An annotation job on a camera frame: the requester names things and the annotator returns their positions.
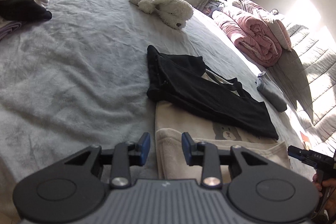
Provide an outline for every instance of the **person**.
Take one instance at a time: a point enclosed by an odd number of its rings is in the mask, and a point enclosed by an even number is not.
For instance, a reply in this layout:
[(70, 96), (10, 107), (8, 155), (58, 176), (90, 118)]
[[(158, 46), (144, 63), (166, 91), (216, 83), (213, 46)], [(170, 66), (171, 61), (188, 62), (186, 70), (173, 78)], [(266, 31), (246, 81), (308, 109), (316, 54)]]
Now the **person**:
[[(322, 197), (322, 186), (323, 187), (336, 187), (336, 179), (328, 179), (322, 182), (322, 185), (317, 183), (318, 177), (317, 174), (313, 176), (313, 184), (316, 189), (319, 191), (320, 197)], [(331, 194), (327, 203), (325, 204), (325, 209), (327, 210), (328, 217), (331, 219), (336, 214), (336, 190)]]

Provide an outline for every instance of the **ribbed gray surface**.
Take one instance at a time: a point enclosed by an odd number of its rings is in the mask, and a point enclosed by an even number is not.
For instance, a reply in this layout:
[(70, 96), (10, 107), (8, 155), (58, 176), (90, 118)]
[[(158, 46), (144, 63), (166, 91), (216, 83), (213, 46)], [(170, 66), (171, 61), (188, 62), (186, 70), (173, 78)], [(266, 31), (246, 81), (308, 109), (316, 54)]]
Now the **ribbed gray surface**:
[(71, 224), (253, 223), (234, 213), (220, 192), (202, 189), (195, 180), (138, 180), (130, 189), (112, 191), (100, 209)]

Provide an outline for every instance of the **black garment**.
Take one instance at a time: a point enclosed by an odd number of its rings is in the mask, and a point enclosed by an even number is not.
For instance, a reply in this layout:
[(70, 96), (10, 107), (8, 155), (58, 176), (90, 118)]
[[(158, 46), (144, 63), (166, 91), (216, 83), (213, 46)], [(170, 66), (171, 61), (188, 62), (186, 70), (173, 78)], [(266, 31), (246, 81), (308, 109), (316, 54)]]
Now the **black garment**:
[(34, 0), (1, 0), (0, 16), (5, 20), (32, 22), (49, 20), (51, 12), (38, 5)]
[(254, 100), (237, 78), (226, 79), (233, 85), (202, 78), (205, 69), (212, 71), (202, 56), (163, 54), (150, 45), (147, 60), (150, 79), (147, 96), (151, 100), (165, 100), (214, 122), (239, 127), (256, 136), (279, 139), (265, 103)]

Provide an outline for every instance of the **pink blanket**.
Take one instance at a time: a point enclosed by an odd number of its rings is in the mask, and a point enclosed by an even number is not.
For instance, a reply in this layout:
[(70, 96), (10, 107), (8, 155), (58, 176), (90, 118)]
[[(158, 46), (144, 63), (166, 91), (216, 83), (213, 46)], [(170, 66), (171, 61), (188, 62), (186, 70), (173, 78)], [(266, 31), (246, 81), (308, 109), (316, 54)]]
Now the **pink blanket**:
[(281, 45), (261, 19), (234, 6), (214, 11), (212, 18), (232, 43), (256, 63), (270, 67), (280, 58)]

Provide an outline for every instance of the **stuffed animal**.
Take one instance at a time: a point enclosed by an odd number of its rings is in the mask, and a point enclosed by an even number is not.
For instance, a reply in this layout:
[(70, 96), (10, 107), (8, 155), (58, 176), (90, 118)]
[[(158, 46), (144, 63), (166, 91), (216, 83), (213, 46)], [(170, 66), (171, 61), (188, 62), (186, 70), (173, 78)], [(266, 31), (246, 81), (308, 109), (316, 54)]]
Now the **stuffed animal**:
[(139, 8), (151, 14), (156, 12), (161, 20), (173, 29), (185, 27), (186, 21), (193, 16), (193, 7), (184, 0), (129, 0)]

